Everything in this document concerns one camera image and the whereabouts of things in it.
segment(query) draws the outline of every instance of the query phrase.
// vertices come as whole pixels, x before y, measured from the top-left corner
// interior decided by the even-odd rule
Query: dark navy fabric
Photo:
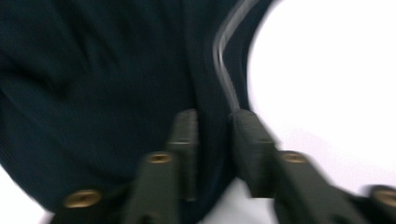
[[[248,109],[246,66],[270,0],[236,30],[225,62]],[[235,0],[0,1],[0,162],[50,211],[89,186],[130,182],[142,156],[162,150],[176,113],[199,113],[198,200],[212,208],[234,178],[231,113],[212,44]]]

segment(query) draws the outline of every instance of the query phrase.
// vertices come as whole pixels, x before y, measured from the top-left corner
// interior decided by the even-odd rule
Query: dark cloth
[[[255,3],[224,54],[241,108],[247,60],[270,0]],[[232,110],[213,41],[235,0],[0,1],[0,162],[54,211],[78,189],[114,189],[142,156],[162,150],[175,115],[199,113],[195,223],[234,178]]]

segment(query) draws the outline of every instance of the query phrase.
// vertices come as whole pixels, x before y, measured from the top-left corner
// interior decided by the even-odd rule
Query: white background
[[[280,148],[307,153],[334,185],[396,187],[396,1],[284,0],[253,42],[249,94]],[[45,212],[0,172],[0,223]],[[206,224],[275,223],[235,181]]]

